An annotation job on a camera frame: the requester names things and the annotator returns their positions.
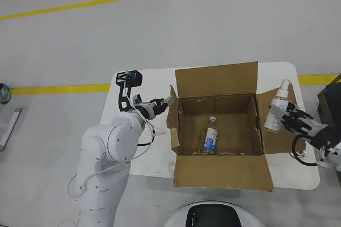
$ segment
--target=white table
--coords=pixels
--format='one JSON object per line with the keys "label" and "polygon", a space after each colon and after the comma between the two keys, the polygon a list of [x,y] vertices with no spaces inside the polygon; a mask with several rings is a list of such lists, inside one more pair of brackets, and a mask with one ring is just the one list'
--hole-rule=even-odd
{"label": "white table", "polygon": [[[142,85],[132,89],[132,96],[140,94],[144,102],[154,98],[166,98],[170,95],[170,85],[177,92],[175,69],[149,69],[139,70],[139,72],[143,75]],[[117,101],[120,88],[116,85],[115,79],[116,75],[111,81],[111,89],[108,92],[101,124],[109,124],[112,118],[120,112]],[[293,83],[297,104],[304,110],[296,69],[288,62],[259,63],[257,94],[278,88],[282,79],[289,79]],[[176,154],[170,149],[170,130],[166,127],[166,118],[167,111],[151,121],[155,126],[155,131],[166,132],[166,135],[157,136],[148,152],[132,161],[131,174],[162,178],[173,177]],[[148,130],[145,129],[140,137],[140,142],[150,141]],[[136,155],[142,151],[144,148],[138,148]],[[274,187],[312,190],[319,185],[318,168],[298,163],[289,153],[267,154],[266,159]],[[306,147],[304,161],[315,162],[313,147],[309,144]]]}

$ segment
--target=cardboard box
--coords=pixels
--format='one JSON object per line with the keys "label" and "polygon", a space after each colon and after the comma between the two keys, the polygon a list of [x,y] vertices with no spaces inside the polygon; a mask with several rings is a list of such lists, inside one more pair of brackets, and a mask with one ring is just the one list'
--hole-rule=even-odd
{"label": "cardboard box", "polygon": [[[258,62],[175,71],[178,95],[167,126],[177,153],[174,186],[247,188],[273,191],[265,154],[289,153],[293,133],[263,128],[277,89],[256,94]],[[296,103],[292,85],[289,101]],[[214,154],[200,154],[202,134],[210,116],[219,130]],[[304,150],[299,143],[296,150]]]}

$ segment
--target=shoe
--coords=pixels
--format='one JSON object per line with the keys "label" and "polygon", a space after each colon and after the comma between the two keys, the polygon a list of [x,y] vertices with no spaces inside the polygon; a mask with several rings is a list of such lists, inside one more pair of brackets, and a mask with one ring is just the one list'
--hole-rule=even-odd
{"label": "shoe", "polygon": [[6,104],[10,101],[11,93],[9,92],[8,85],[2,84],[2,88],[0,90],[0,102],[2,104]]}

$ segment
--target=spray bottle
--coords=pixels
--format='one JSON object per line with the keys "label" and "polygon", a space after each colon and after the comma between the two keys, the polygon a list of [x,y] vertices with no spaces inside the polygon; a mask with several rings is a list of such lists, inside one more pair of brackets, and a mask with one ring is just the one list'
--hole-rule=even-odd
{"label": "spray bottle", "polygon": [[[282,81],[281,86],[276,93],[276,96],[274,96],[271,102],[271,105],[276,105],[277,107],[286,110],[289,104],[288,101],[289,84],[290,80],[288,79],[284,79]],[[264,127],[266,130],[270,132],[279,132],[279,130],[281,129],[281,119],[277,118],[274,114],[270,113],[269,111],[266,117]]]}

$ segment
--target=yellow tape line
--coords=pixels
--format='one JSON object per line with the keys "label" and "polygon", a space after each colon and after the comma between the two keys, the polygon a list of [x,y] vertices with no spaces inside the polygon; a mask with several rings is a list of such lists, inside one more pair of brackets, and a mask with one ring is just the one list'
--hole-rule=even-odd
{"label": "yellow tape line", "polygon": [[298,78],[300,86],[327,85],[338,75],[339,74],[299,75]]}
{"label": "yellow tape line", "polygon": [[[338,74],[326,75],[299,75],[300,86],[327,85]],[[108,92],[110,84],[97,85],[72,85],[72,86],[54,86],[54,87],[19,87],[11,88],[13,95],[50,95],[50,94],[76,94],[76,93],[101,93]]]}
{"label": "yellow tape line", "polygon": [[96,6],[96,5],[102,5],[112,2],[119,2],[120,0],[95,0],[91,2],[83,2],[83,3],[77,3],[73,5],[67,5],[67,6],[57,6],[52,7],[48,9],[41,9],[41,10],[34,10],[30,12],[21,12],[19,14],[11,14],[6,16],[0,16],[0,20],[9,20],[9,19],[15,19],[15,18],[23,18],[25,16],[33,16],[38,14],[47,14],[49,12],[58,12],[63,10],[71,10],[71,9],[77,9],[77,8],[83,8],[83,7],[89,7],[89,6]]}
{"label": "yellow tape line", "polygon": [[99,93],[108,92],[109,83],[99,85],[73,85],[54,87],[20,87],[11,88],[13,95],[53,95],[53,94],[76,94],[76,93]]}

